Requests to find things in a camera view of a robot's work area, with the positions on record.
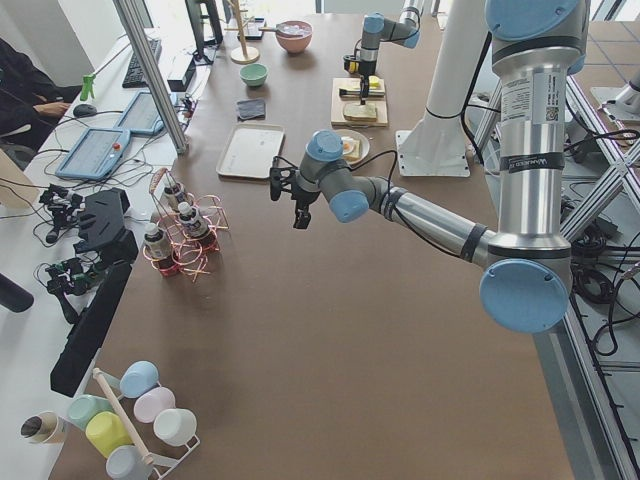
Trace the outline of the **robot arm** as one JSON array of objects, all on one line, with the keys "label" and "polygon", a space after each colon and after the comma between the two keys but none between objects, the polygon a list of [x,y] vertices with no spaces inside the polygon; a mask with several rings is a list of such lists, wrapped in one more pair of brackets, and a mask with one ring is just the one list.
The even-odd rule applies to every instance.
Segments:
[{"label": "robot arm", "polygon": [[359,77],[359,104],[364,106],[370,96],[370,77],[376,74],[378,54],[382,43],[394,43],[415,48],[420,39],[424,1],[407,0],[397,20],[381,13],[364,16],[361,38],[351,54],[343,56],[343,68]]},{"label": "robot arm", "polygon": [[338,221],[375,211],[445,254],[483,268],[480,297],[502,326],[537,333],[564,316],[571,291],[569,242],[560,232],[567,77],[586,53],[585,1],[489,1],[483,42],[501,83],[500,204],[496,230],[394,186],[356,176],[340,137],[316,132],[299,165],[270,170],[270,194],[289,193],[294,225],[308,226],[324,198]]}]

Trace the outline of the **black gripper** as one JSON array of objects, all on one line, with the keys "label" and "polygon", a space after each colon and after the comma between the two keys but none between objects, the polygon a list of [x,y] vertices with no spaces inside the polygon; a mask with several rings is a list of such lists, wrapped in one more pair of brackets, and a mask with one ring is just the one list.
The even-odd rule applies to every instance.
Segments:
[{"label": "black gripper", "polygon": [[270,198],[278,201],[283,192],[290,193],[296,202],[294,229],[306,230],[310,223],[309,206],[317,200],[316,191],[308,191],[298,184],[299,167],[280,155],[275,155],[269,169]]},{"label": "black gripper", "polygon": [[353,53],[343,56],[343,69],[353,75],[360,76],[359,101],[365,105],[369,97],[369,76],[376,71],[376,50],[358,47]]}]

